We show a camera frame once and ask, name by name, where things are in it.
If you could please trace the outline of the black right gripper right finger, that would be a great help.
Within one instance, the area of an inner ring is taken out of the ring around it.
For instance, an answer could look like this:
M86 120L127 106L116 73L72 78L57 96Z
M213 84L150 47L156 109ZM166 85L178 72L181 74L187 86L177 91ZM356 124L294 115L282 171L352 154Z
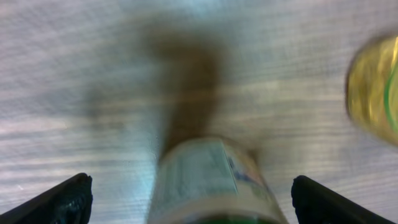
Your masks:
M294 179L291 196L299 224L395 224L304 175Z

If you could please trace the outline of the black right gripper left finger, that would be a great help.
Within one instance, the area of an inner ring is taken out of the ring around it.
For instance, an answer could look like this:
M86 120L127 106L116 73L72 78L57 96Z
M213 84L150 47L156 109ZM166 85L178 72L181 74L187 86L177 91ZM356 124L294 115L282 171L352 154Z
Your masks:
M79 173L1 214L1 224L88 224L93 179Z

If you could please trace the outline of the green lidded jar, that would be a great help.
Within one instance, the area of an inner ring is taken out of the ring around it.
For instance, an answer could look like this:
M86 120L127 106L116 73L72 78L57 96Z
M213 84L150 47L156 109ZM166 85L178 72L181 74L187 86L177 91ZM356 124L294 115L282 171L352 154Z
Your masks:
M257 163L235 142L196 138L159 161L148 223L287 223Z

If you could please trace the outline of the yellow dish soap bottle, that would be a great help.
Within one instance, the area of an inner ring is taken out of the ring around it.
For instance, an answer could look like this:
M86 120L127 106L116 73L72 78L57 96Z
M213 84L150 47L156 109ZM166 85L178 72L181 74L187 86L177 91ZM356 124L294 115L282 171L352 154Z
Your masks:
M385 35L363 46L346 81L346 108L361 128L397 145L397 36Z

